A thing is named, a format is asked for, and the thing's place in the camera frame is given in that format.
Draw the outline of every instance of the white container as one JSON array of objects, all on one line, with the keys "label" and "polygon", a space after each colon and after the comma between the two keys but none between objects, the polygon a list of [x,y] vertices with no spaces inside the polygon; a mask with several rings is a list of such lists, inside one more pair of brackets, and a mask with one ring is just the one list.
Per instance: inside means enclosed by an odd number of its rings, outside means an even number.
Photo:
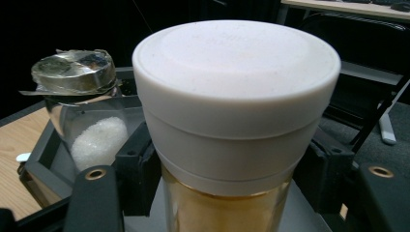
[{"label": "white container", "polygon": [[159,31],[136,47],[132,65],[166,170],[187,188],[230,197],[289,180],[340,70],[318,38],[244,20]]}]

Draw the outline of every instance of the yellow liquid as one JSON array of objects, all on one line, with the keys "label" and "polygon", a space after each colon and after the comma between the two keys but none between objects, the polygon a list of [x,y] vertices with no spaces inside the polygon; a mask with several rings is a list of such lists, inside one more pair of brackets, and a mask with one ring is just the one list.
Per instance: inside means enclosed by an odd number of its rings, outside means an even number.
[{"label": "yellow liquid", "polygon": [[250,196],[218,196],[190,188],[164,167],[169,232],[273,232],[278,230],[291,176]]}]

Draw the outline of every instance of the white powder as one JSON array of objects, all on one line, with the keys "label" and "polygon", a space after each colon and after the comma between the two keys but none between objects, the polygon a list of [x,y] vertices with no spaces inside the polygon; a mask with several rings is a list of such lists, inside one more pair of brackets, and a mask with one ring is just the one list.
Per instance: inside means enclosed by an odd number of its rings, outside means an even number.
[{"label": "white powder", "polygon": [[111,165],[127,139],[123,120],[117,117],[99,120],[73,143],[73,160],[79,171],[95,165]]}]

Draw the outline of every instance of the table surface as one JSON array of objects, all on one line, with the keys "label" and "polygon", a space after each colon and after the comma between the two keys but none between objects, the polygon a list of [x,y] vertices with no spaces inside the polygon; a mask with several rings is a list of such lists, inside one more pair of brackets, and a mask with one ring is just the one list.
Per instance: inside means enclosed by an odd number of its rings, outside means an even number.
[{"label": "table surface", "polygon": [[33,150],[48,120],[42,108],[0,128],[0,208],[12,210],[16,220],[41,209],[19,181],[15,158]]},{"label": "table surface", "polygon": [[284,5],[296,8],[350,13],[353,15],[366,15],[397,22],[410,22],[410,13],[395,11],[390,9],[389,6],[380,6],[371,3],[362,4],[326,0],[281,0],[280,2]]}]

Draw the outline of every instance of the small glass jar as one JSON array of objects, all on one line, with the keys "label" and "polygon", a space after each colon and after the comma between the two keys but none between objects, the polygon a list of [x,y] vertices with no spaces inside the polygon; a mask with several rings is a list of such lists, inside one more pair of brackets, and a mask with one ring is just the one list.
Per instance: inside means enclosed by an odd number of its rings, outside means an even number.
[{"label": "small glass jar", "polygon": [[129,133],[109,54],[103,50],[59,52],[36,63],[32,75],[78,171],[112,164]]}]

